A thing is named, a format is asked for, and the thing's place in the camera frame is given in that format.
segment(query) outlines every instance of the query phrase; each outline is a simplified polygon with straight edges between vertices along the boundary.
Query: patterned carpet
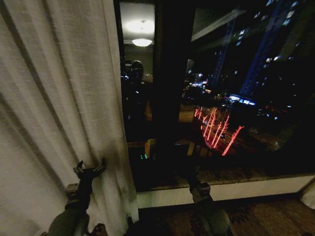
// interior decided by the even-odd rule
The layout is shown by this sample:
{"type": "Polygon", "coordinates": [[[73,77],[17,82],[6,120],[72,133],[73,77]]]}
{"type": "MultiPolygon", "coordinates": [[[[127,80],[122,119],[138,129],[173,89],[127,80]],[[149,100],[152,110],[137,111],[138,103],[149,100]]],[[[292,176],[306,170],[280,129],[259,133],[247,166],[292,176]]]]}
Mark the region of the patterned carpet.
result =
{"type": "MultiPolygon", "coordinates": [[[[218,203],[227,212],[235,236],[315,236],[315,210],[297,199],[233,200],[218,203]]],[[[194,205],[141,209],[141,225],[150,235],[203,236],[194,205]]]]}

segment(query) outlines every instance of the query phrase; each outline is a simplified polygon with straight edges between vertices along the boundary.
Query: ceiling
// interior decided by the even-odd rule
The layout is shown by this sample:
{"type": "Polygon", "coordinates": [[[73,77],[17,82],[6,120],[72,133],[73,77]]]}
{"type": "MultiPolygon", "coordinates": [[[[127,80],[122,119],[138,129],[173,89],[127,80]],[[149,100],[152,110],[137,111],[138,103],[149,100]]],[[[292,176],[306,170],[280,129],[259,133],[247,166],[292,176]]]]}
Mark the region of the ceiling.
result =
{"type": "Polygon", "coordinates": [[[154,39],[154,29],[151,32],[139,33],[130,30],[131,22],[146,21],[155,24],[155,6],[154,4],[120,2],[121,19],[123,26],[124,43],[132,44],[136,38],[154,39]]]}

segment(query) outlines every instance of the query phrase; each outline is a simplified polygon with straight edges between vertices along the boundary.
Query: white curtain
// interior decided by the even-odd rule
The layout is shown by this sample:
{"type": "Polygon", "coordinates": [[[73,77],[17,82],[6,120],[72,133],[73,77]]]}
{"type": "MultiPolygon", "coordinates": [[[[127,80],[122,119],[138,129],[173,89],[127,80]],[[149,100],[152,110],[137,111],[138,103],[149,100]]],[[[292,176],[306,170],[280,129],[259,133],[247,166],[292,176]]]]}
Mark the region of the white curtain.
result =
{"type": "Polygon", "coordinates": [[[79,160],[94,180],[90,229],[138,220],[123,125],[112,0],[0,0],[0,236],[47,231],[79,160]]]}

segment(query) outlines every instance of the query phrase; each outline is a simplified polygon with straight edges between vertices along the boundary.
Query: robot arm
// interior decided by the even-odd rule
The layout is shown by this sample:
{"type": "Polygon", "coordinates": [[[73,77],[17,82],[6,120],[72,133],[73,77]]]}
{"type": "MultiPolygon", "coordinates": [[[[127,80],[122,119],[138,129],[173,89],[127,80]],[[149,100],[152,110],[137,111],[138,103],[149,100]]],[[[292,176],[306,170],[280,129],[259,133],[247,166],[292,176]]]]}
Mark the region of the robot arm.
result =
{"type": "Polygon", "coordinates": [[[103,159],[99,167],[83,169],[82,166],[83,161],[73,168],[80,182],[68,185],[65,210],[50,225],[48,236],[83,236],[87,233],[90,218],[86,210],[90,204],[92,181],[105,171],[106,165],[103,159]]]}

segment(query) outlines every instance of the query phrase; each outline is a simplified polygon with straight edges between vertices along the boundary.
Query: ceiling light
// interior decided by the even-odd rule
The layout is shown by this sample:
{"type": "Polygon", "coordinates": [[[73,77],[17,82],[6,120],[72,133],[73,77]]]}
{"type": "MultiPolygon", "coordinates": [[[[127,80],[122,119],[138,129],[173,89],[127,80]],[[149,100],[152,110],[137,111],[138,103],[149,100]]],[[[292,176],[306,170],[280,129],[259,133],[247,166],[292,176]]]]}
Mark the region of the ceiling light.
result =
{"type": "Polygon", "coordinates": [[[138,38],[138,39],[134,39],[132,42],[136,46],[147,47],[152,43],[152,40],[145,39],[145,38],[138,38]]]}
{"type": "Polygon", "coordinates": [[[127,29],[134,33],[153,33],[154,23],[152,21],[132,21],[127,24],[127,29]]]}

